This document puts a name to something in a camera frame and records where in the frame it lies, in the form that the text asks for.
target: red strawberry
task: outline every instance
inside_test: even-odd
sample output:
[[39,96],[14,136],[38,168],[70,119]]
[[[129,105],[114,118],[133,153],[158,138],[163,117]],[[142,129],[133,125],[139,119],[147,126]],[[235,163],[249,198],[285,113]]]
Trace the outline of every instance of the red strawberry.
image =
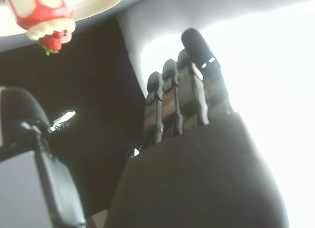
[[54,32],[52,35],[46,35],[39,39],[39,44],[44,48],[46,55],[50,53],[58,53],[62,48],[61,38],[64,37],[63,32]]

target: black surface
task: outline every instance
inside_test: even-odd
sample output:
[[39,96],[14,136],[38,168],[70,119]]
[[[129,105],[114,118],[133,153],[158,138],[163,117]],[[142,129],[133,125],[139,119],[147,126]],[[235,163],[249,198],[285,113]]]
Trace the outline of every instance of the black surface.
[[288,220],[269,169],[233,114],[132,159],[105,227],[288,228]]
[[126,151],[141,145],[145,104],[117,21],[75,35],[57,55],[38,45],[0,53],[0,85],[31,92],[51,121],[77,112],[51,147],[72,172],[86,215],[107,208]]

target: white plate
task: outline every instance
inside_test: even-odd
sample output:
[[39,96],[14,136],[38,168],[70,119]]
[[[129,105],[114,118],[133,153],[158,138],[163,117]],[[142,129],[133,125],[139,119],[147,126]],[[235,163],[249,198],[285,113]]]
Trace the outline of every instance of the white plate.
[[[121,0],[68,0],[74,8],[74,20],[83,20],[102,13]],[[0,36],[25,33],[26,30],[15,23],[11,11],[3,1],[0,1]]]

